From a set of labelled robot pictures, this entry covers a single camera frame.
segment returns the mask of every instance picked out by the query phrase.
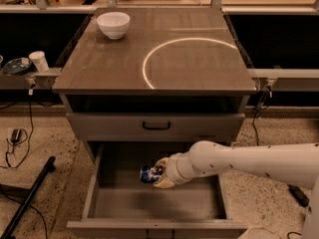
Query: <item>closed drawer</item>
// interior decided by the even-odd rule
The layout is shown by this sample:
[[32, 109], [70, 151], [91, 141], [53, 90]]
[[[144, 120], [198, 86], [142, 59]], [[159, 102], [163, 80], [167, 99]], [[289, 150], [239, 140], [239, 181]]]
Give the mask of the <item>closed drawer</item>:
[[67, 114], [79, 140], [213, 141], [236, 139], [244, 114]]
[[103, 143], [82, 220], [68, 228], [89, 238], [238, 238], [247, 226], [229, 219], [218, 176], [171, 189], [140, 183], [142, 165], [187, 150], [181, 142]]

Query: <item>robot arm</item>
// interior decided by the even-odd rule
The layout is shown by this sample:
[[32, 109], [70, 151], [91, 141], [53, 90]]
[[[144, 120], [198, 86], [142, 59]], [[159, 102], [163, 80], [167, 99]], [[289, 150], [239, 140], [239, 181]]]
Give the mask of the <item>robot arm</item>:
[[188, 152], [159, 160], [154, 186], [169, 188], [196, 177], [236, 169], [312, 189], [302, 239], [318, 238], [319, 143], [228, 147], [210, 141], [195, 143]]

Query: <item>concrete floor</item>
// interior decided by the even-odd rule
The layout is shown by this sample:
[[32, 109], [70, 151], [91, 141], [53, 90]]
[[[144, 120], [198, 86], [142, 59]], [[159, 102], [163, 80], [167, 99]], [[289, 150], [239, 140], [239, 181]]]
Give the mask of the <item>concrete floor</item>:
[[[17, 169], [0, 168], [1, 184], [28, 188], [47, 159], [52, 155], [56, 157], [56, 170], [47, 175], [32, 202], [46, 220], [50, 239], [77, 238], [66, 225], [69, 220], [81, 219], [93, 170], [88, 153], [75, 139], [62, 110], [32, 106], [34, 131], [27, 158]], [[256, 120], [260, 145], [318, 142], [318, 112], [318, 109], [269, 109], [263, 112]], [[251, 113], [247, 112], [247, 119], [233, 145], [256, 145], [251, 123]], [[6, 138], [12, 129], [20, 127], [31, 131], [28, 107], [1, 110], [0, 124], [0, 165], [5, 166]], [[15, 155], [9, 157], [11, 165], [21, 160], [26, 148], [26, 142], [16, 148]], [[225, 172], [223, 178], [231, 218], [249, 226], [240, 239], [286, 238], [290, 231], [302, 231], [305, 208], [293, 199], [287, 185], [233, 170]], [[0, 194], [0, 234], [17, 208], [17, 203]], [[17, 239], [45, 238], [40, 216], [28, 209], [14, 235]]]

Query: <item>metal stand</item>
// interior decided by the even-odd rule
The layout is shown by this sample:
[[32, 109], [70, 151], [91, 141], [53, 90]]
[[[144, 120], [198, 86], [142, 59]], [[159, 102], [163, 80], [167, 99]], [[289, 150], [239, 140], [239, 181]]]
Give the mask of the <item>metal stand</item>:
[[12, 236], [12, 233], [16, 226], [18, 225], [20, 219], [22, 218], [25, 211], [28, 209], [29, 204], [31, 203], [33, 197], [37, 193], [39, 187], [41, 186], [44, 178], [48, 174], [48, 172], [52, 172], [55, 170], [54, 161], [56, 158], [54, 156], [49, 157], [47, 163], [42, 168], [42, 171], [38, 175], [37, 179], [33, 183], [32, 187], [28, 190], [28, 194], [24, 197], [23, 201], [20, 204], [19, 209], [16, 211], [15, 215], [11, 219], [9, 225], [7, 226], [6, 230], [3, 232], [1, 239], [12, 239], [15, 238]]

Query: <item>white cup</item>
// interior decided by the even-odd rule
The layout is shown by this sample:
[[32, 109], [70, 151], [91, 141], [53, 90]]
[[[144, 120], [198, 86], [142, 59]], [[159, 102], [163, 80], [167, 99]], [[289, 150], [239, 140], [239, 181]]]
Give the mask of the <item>white cup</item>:
[[46, 72], [49, 70], [44, 52], [33, 52], [29, 55], [29, 59], [33, 62], [39, 72]]

